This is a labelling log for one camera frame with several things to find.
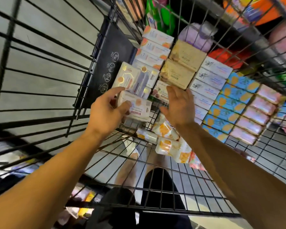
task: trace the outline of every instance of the white icon on black panel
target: white icon on black panel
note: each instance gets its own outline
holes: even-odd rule
[[[113,72],[114,67],[115,67],[115,64],[112,62],[112,63],[109,64],[107,67],[108,67],[108,70],[109,70],[110,72]]]
[[[107,89],[108,89],[108,85],[107,84],[102,84],[99,89],[100,89],[101,93],[105,93],[107,91]]]
[[[119,59],[119,54],[118,54],[118,52],[114,52],[114,53],[112,54],[112,61],[116,62],[116,61],[118,61],[118,59]]]
[[[104,80],[106,82],[109,82],[111,80],[111,74],[110,73],[104,74],[103,77],[104,77]]]

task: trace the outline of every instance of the person's right arm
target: person's right arm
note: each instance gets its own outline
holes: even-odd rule
[[[213,180],[254,229],[286,228],[286,184],[243,158],[194,122],[190,90],[168,86],[169,109],[161,112],[177,129]]]

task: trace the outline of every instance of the forearm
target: forearm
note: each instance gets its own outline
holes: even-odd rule
[[[254,228],[286,228],[284,183],[213,138],[196,123],[177,127],[177,130],[225,196]]]
[[[50,228],[102,141],[97,135],[81,136],[0,196],[0,227]]]

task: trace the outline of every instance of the person's right hand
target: person's right hand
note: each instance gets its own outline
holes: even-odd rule
[[[178,128],[194,122],[195,106],[192,92],[189,89],[183,91],[175,86],[167,86],[167,92],[169,108],[160,107],[160,111],[172,126]]]

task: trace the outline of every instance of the black shorts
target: black shorts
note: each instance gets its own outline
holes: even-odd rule
[[[143,188],[154,190],[178,192],[170,175],[165,169],[156,168],[150,171],[143,183]],[[143,191],[141,206],[181,209],[185,210],[181,197],[178,194],[161,193],[154,191]],[[89,218],[86,229],[107,229],[107,228],[175,228],[190,229],[191,222],[186,215],[147,213],[141,212],[139,224],[136,225],[135,210],[125,207],[112,207],[110,204],[134,205],[133,193],[126,188],[114,187],[101,199],[100,203],[106,206],[97,206]]]

